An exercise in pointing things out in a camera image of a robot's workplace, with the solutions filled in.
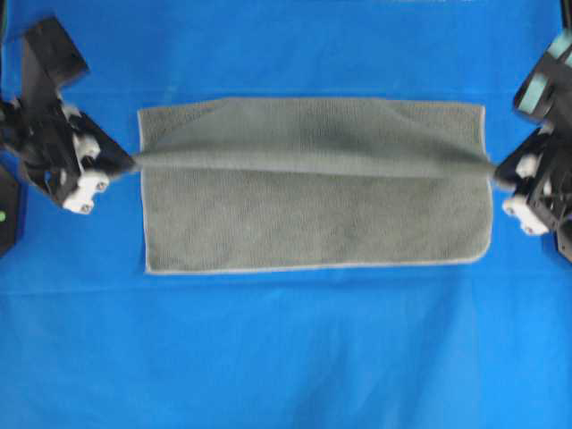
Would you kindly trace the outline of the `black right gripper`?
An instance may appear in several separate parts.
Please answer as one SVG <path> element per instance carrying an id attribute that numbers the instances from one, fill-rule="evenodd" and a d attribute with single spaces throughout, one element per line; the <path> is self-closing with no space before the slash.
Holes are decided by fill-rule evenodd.
<path id="1" fill-rule="evenodd" d="M 496 167 L 492 181 L 513 193 L 502 208 L 525 234 L 556 231 L 571 219 L 571 139 L 536 129 Z"/>

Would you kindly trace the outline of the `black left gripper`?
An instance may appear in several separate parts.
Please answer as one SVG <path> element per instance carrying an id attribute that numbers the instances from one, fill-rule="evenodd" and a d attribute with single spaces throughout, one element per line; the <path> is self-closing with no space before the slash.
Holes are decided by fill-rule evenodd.
<path id="1" fill-rule="evenodd" d="M 1 148 L 18 158 L 25 180 L 75 214 L 91 213 L 110 182 L 137 171 L 115 140 L 60 96 L 37 111 L 3 100 Z"/>

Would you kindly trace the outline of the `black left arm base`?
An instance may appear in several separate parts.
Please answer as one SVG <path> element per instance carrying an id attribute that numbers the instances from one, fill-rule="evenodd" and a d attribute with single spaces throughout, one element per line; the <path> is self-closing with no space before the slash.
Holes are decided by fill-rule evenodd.
<path id="1" fill-rule="evenodd" d="M 26 227 L 28 185 L 13 156 L 1 153 L 1 258 L 23 239 Z"/>

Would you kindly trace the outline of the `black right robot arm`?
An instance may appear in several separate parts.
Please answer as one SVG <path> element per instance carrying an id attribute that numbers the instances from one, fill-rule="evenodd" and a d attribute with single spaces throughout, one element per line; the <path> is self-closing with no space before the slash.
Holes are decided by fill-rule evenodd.
<path id="1" fill-rule="evenodd" d="M 571 31 L 548 46 L 517 91 L 516 112 L 538 128 L 495 169 L 513 191 L 503 211 L 528 235 L 556 231 L 571 219 Z"/>

